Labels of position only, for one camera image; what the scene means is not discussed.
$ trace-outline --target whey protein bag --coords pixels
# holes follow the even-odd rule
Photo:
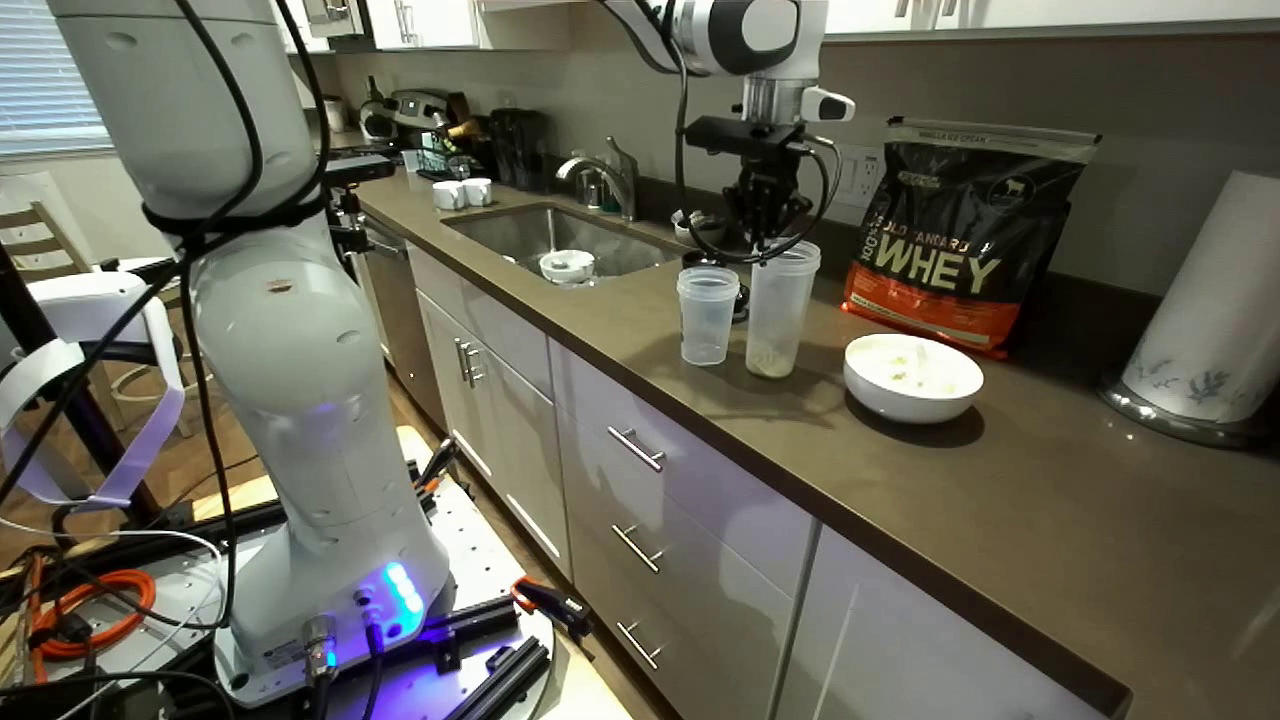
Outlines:
[[[1001,357],[1101,136],[889,119],[844,313]]]

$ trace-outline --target backsplash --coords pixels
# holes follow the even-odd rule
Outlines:
[[[347,101],[365,76],[388,89],[464,89],[557,118],[559,154],[618,136],[644,176],[672,182],[675,79],[657,76],[599,8],[574,14],[569,52],[344,52]],[[825,129],[875,148],[889,118],[955,118],[1105,133],[1077,188],[1056,272],[1158,295],[1232,167],[1280,174],[1275,35],[1101,35],[1101,40],[881,40],[825,48],[825,83],[859,112]],[[727,112],[734,79],[695,79],[690,112]],[[734,176],[725,156],[689,156],[695,188]]]

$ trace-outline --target blue light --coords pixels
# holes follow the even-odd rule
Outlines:
[[[392,589],[392,605],[397,605],[397,626],[399,626],[399,632],[408,632],[408,637],[419,632],[427,605],[425,605],[425,595],[413,589],[405,563],[388,563],[388,567],[384,567],[384,582],[388,582],[388,589]]]

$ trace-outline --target electrical outlet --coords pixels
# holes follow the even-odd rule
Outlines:
[[[864,221],[881,188],[881,176],[883,176],[883,148],[841,143],[836,207],[846,214],[850,221]]]

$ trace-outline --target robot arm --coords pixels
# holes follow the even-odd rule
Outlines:
[[[802,119],[846,119],[850,101],[825,93],[820,44],[828,0],[599,0],[636,40],[639,58],[667,76],[742,76],[739,118],[702,118],[682,140],[742,162],[727,200],[727,246],[760,257],[810,205],[794,196]]]

